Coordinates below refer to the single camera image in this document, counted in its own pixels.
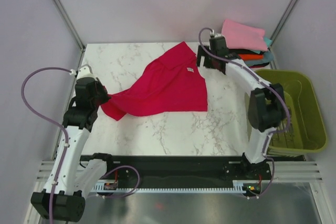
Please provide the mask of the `magenta t shirt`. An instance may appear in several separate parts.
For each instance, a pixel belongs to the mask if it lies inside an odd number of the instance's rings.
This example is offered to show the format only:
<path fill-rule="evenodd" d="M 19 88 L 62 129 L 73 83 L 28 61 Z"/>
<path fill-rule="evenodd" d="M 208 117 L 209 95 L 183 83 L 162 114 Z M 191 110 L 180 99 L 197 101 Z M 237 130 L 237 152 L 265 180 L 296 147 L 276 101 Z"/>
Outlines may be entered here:
<path fill-rule="evenodd" d="M 181 42 L 148 64 L 128 89 L 112 94 L 101 106 L 118 121 L 126 114 L 150 116 L 163 112 L 206 112 L 205 79 L 196 65 L 196 54 Z"/>

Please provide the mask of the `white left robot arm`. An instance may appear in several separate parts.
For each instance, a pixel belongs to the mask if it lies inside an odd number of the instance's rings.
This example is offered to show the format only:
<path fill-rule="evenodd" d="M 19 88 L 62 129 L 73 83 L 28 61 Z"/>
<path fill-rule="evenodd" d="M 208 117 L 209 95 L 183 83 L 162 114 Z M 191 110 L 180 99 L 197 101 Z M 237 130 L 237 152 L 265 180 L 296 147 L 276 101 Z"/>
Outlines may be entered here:
<path fill-rule="evenodd" d="M 59 144 L 51 174 L 41 192 L 34 192 L 31 204 L 44 219 L 78 222 L 86 206 L 86 198 L 101 178 L 111 178 L 115 165 L 108 154 L 94 154 L 78 175 L 81 153 L 98 118 L 100 105 L 109 100 L 99 79 L 92 74 L 77 77 L 75 96 L 64 114 L 64 138 Z"/>

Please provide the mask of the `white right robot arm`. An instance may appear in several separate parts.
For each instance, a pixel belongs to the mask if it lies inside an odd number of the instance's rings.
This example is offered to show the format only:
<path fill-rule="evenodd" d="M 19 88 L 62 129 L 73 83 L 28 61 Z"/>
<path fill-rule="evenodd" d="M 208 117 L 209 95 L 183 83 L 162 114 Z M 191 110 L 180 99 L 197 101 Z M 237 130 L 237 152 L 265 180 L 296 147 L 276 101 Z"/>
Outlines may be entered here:
<path fill-rule="evenodd" d="M 267 149 L 283 120 L 290 120 L 281 84 L 272 84 L 252 71 L 234 52 L 229 52 L 223 35 L 211 33 L 209 46 L 200 43 L 197 65 L 216 69 L 235 80 L 249 97 L 247 120 L 251 126 L 248 147 L 236 172 L 240 178 L 254 179 L 268 169 Z"/>

